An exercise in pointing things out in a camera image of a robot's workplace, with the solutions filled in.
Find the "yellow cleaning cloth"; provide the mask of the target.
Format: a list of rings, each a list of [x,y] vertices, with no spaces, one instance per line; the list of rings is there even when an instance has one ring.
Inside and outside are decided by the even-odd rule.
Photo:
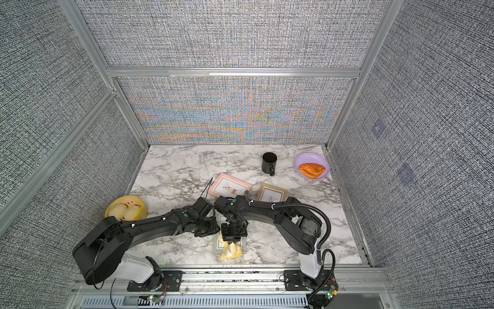
[[[218,235],[218,241],[223,245],[223,251],[221,253],[222,260],[232,260],[239,258],[242,255],[243,251],[241,246],[236,243],[225,241],[221,233]]]

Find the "grey-green picture frame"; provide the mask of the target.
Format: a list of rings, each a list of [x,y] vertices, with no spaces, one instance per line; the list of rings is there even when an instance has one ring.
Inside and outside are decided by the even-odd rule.
[[[216,213],[216,221],[218,226],[221,227],[222,224],[226,223],[226,218],[222,214]],[[242,236],[241,240],[236,242],[236,244],[240,246],[243,252],[246,252],[246,237]],[[213,235],[212,252],[214,254],[221,254],[224,248],[225,244],[223,243],[221,231],[219,231]]]

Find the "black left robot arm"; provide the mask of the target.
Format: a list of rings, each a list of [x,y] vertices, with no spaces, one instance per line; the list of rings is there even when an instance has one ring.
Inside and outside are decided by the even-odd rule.
[[[164,281],[157,262],[150,256],[132,256],[127,250],[166,236],[192,233],[203,238],[217,234],[220,227],[215,217],[208,215],[212,207],[205,198],[198,198],[193,205],[144,220],[104,218],[74,247],[73,258],[87,285],[114,278],[133,281],[147,290],[157,290]]]

